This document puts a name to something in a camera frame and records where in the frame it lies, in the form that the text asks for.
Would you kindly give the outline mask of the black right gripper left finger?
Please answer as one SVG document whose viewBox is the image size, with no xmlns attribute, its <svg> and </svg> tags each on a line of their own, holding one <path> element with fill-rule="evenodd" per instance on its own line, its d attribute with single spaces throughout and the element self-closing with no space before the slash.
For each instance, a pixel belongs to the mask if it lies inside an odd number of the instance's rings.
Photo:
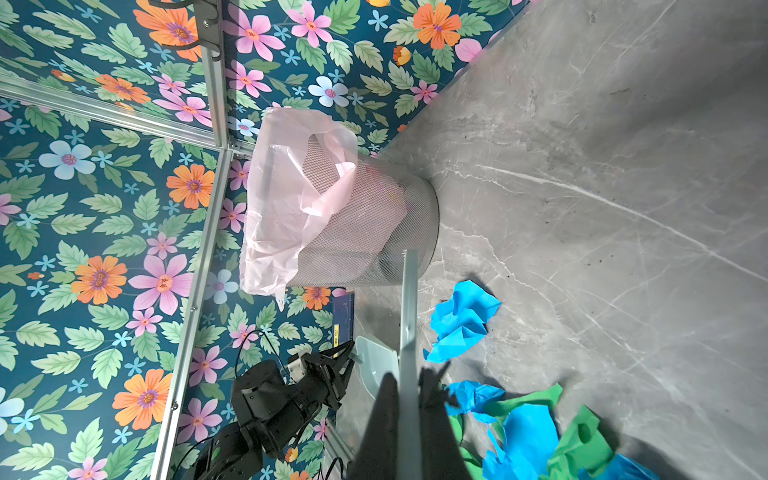
<svg viewBox="0 0 768 480">
<path fill-rule="evenodd" d="M 348 479 L 395 480 L 397 474 L 399 393 L 392 373 L 381 381 L 371 417 Z"/>
</svg>

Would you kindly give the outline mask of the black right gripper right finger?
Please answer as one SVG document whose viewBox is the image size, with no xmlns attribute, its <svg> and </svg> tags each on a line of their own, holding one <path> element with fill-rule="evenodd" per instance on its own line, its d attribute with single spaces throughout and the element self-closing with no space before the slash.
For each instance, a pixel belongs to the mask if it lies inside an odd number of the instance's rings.
<svg viewBox="0 0 768 480">
<path fill-rule="evenodd" d="M 422 478 L 470 480 L 446 409 L 447 404 L 456 405 L 455 397 L 442 385 L 446 371 L 447 367 L 422 368 L 419 374 Z"/>
</svg>

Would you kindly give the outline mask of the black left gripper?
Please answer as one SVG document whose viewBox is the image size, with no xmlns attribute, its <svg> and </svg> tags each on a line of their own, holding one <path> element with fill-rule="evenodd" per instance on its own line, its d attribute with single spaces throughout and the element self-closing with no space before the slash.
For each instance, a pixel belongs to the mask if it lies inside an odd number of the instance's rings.
<svg viewBox="0 0 768 480">
<path fill-rule="evenodd" d="M 300 371 L 288 385 L 287 411 L 292 420 L 311 420 L 323 406 L 338 410 L 346 395 L 355 361 L 355 342 L 298 357 Z"/>
</svg>

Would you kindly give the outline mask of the pale green hand brush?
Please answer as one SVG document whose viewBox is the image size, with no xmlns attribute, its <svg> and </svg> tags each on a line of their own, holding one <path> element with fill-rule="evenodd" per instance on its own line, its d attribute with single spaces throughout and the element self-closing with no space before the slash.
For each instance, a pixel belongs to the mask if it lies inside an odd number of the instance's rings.
<svg viewBox="0 0 768 480">
<path fill-rule="evenodd" d="M 422 478 L 419 385 L 416 362 L 418 252 L 406 250 L 402 280 L 399 353 L 399 418 L 396 478 Z"/>
</svg>

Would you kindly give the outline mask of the blue paper scrap top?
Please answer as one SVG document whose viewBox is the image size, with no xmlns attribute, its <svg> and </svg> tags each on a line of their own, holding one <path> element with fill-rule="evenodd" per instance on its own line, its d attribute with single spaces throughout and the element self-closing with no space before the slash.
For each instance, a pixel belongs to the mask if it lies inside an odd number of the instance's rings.
<svg viewBox="0 0 768 480">
<path fill-rule="evenodd" d="M 437 340 L 426 361 L 442 364 L 465 354 L 488 334 L 487 323 L 502 302 L 471 280 L 459 282 L 451 297 L 435 307 L 430 327 Z"/>
</svg>

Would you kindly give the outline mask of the pale green dustpan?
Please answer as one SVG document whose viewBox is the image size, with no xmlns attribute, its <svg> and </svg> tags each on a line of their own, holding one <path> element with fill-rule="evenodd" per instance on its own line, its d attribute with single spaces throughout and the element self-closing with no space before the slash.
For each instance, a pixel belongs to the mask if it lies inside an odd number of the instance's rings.
<svg viewBox="0 0 768 480">
<path fill-rule="evenodd" d="M 355 339 L 355 362 L 366 392 L 376 398 L 386 374 L 399 379 L 399 354 L 376 337 L 358 336 Z"/>
</svg>

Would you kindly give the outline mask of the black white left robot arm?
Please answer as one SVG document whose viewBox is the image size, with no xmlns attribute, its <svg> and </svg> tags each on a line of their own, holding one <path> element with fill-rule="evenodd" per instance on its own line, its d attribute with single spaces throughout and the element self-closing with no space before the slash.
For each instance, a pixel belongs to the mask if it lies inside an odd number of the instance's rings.
<svg viewBox="0 0 768 480">
<path fill-rule="evenodd" d="M 278 363 L 265 360 L 236 378 L 232 404 L 236 422 L 204 446 L 186 479 L 249 479 L 269 457 L 279 458 L 298 440 L 323 407 L 341 406 L 354 366 L 350 340 L 337 347 L 305 354 L 303 376 L 284 380 Z"/>
</svg>

